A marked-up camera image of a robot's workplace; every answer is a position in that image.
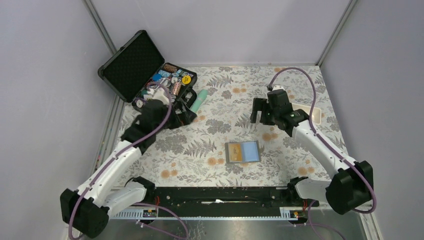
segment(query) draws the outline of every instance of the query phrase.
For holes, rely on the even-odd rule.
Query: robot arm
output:
[[[293,110],[287,92],[283,87],[274,86],[267,97],[267,99],[253,99],[250,122],[255,123],[257,112],[261,111],[260,122],[262,124],[277,125],[279,129],[303,144],[322,164],[331,178],[331,181],[312,180],[307,177],[292,179],[289,186],[294,186],[300,198],[327,202],[339,214],[345,214],[372,199],[364,182],[344,161],[346,160],[354,165],[372,187],[373,168],[368,162],[357,162],[334,145],[321,131],[317,129],[314,132],[308,114],[301,109]],[[330,151],[319,137],[344,159],[340,159],[339,156]]]
[[[75,191],[66,189],[60,195],[62,219],[65,223],[69,224],[72,211],[80,200],[73,219],[73,227],[89,238],[94,238],[106,227],[109,217],[145,199],[147,189],[151,186],[146,186],[147,184],[143,182],[132,181],[122,189],[112,194],[110,192],[125,170],[155,142],[156,135],[153,134],[144,141],[129,146],[150,135],[161,124],[167,115],[169,104],[164,90],[158,88],[153,98],[142,107],[141,115],[138,115],[132,125],[125,130],[121,141],[99,169]],[[178,128],[196,118],[195,113],[182,105],[182,113],[179,114],[172,108],[169,119],[162,129]]]

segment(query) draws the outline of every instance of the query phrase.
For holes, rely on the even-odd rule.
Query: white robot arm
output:
[[[357,162],[341,151],[315,127],[306,112],[301,109],[293,110],[282,86],[274,86],[268,92],[267,99],[253,99],[251,123],[256,123],[258,111],[262,112],[262,124],[277,125],[296,142],[303,144],[331,178],[331,181],[312,180],[307,177],[292,179],[287,186],[294,188],[300,199],[327,202],[339,214],[345,214],[372,199],[370,190],[361,179],[363,176],[371,188],[373,187],[371,165],[366,161]]]

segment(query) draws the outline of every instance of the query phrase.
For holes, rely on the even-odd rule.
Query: black joint housing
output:
[[[76,191],[66,189],[60,195],[60,208],[62,219],[69,224],[71,214],[80,195]],[[72,227],[85,234],[89,238],[97,237],[108,224],[108,207],[98,207],[93,203],[93,199],[81,200],[73,219]]]
[[[373,167],[367,162],[355,162],[354,167],[365,177],[374,189]],[[325,197],[334,211],[343,215],[350,210],[370,201],[371,193],[365,183],[351,168],[339,169],[330,185],[326,188]]]

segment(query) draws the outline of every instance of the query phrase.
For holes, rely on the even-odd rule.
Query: metal frame edge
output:
[[[324,60],[326,59],[330,49],[333,47],[334,42],[336,41],[337,37],[339,36],[340,32],[342,31],[343,27],[345,26],[346,21],[348,20],[349,16],[351,15],[353,9],[355,8],[356,4],[359,0],[350,0],[349,4],[347,5],[346,9],[343,12],[343,15],[341,16],[340,20],[337,23],[337,26],[335,27],[333,33],[331,34],[330,39],[327,42],[327,45],[325,46],[324,50],[321,53],[321,56],[319,56],[318,61],[315,65],[318,67],[321,67],[323,65]]]

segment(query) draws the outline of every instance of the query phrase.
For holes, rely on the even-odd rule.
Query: black carrying case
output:
[[[197,98],[193,90],[197,74],[174,64],[165,63],[164,57],[145,30],[138,31],[98,69],[97,73],[123,101],[132,102],[133,107],[140,111],[134,99],[141,97],[146,84],[164,65],[177,67],[192,75],[191,82],[181,87],[173,103],[175,110],[180,109],[182,104],[190,108]]]

